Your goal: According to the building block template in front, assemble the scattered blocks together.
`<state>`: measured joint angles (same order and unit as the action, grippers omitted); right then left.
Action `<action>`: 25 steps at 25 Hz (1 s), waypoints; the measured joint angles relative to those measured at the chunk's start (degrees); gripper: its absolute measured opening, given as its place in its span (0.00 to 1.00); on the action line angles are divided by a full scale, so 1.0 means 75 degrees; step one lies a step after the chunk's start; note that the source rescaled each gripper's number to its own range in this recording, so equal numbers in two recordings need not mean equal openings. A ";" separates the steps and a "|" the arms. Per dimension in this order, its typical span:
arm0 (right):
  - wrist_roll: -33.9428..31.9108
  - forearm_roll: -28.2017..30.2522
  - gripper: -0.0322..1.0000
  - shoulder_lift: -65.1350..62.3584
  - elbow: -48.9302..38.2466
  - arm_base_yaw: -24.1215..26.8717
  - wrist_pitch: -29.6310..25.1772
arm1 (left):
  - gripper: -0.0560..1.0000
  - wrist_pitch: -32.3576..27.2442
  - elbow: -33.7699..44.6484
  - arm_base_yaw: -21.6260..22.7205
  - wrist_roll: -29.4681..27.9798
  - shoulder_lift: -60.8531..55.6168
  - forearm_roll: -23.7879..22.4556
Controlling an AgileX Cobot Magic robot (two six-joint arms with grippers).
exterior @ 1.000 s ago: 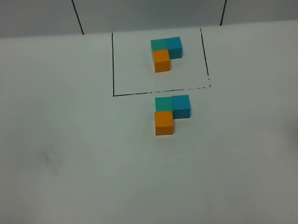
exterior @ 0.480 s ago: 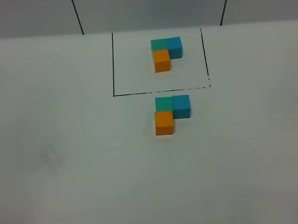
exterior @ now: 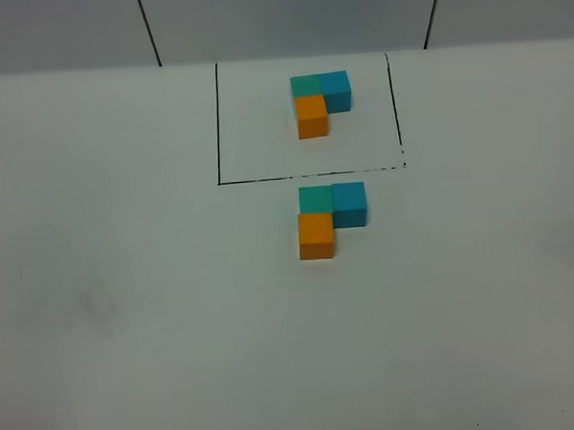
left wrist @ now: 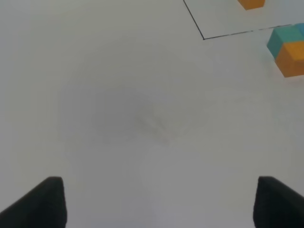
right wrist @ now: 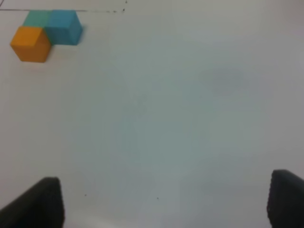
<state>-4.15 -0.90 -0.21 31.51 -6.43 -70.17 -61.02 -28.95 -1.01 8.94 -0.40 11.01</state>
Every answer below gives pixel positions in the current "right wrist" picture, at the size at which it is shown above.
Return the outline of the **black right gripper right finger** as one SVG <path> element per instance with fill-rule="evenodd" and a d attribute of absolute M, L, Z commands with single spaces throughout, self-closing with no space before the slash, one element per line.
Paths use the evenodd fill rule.
<path fill-rule="evenodd" d="M 273 228 L 303 228 L 304 180 L 288 170 L 274 170 L 266 211 Z"/>

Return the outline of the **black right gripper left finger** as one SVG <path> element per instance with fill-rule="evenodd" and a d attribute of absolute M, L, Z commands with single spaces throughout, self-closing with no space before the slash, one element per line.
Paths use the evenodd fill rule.
<path fill-rule="evenodd" d="M 64 201 L 58 177 L 45 177 L 0 210 L 2 228 L 62 228 Z"/>

